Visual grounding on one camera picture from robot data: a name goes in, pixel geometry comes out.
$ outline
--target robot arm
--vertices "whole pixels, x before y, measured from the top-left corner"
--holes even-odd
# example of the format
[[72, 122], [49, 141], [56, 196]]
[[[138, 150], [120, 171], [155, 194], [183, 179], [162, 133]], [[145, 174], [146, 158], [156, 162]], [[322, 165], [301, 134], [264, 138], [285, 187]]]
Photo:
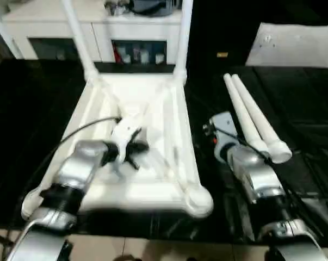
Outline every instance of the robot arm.
[[216, 132], [222, 129], [237, 135], [230, 113], [213, 116], [204, 129], [206, 134], [216, 136], [214, 154], [218, 161], [228, 164], [242, 184], [256, 241], [270, 243], [266, 260], [328, 261], [306, 224], [290, 207], [273, 168], [251, 148]]
[[97, 169], [118, 156], [114, 143], [80, 141], [63, 162], [43, 202], [32, 214], [7, 261], [68, 260], [72, 245], [65, 239]]

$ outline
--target floor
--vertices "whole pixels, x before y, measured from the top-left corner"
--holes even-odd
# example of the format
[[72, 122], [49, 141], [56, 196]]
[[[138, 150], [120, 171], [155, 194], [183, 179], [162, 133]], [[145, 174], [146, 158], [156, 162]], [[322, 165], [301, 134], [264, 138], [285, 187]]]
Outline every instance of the floor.
[[[12, 240], [18, 235], [13, 233]], [[139, 258], [142, 261], [262, 261], [267, 247], [248, 247], [222, 244], [149, 241], [135, 238], [96, 237], [72, 235], [74, 243], [71, 261], [123, 261]]]

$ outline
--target black tabletop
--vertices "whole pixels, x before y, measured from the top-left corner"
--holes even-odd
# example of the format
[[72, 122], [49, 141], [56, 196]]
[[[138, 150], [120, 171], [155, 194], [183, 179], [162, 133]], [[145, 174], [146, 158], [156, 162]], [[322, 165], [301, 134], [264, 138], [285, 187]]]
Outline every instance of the black tabletop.
[[[101, 72], [171, 72], [172, 66], [97, 64]], [[185, 85], [189, 121], [200, 179], [214, 200], [212, 214], [194, 220], [185, 213], [129, 213], [104, 210], [80, 216], [76, 233], [237, 243], [245, 202], [226, 166], [213, 157], [202, 125], [230, 111], [221, 75], [238, 73], [274, 129], [294, 151], [276, 165], [311, 208], [328, 221], [328, 70], [232, 67], [214, 77], [191, 75]], [[17, 199], [43, 157], [61, 139], [85, 81], [78, 63], [8, 60], [0, 65], [0, 228], [6, 228]], [[33, 180], [37, 186], [44, 170]], [[24, 223], [19, 218], [16, 227]]]

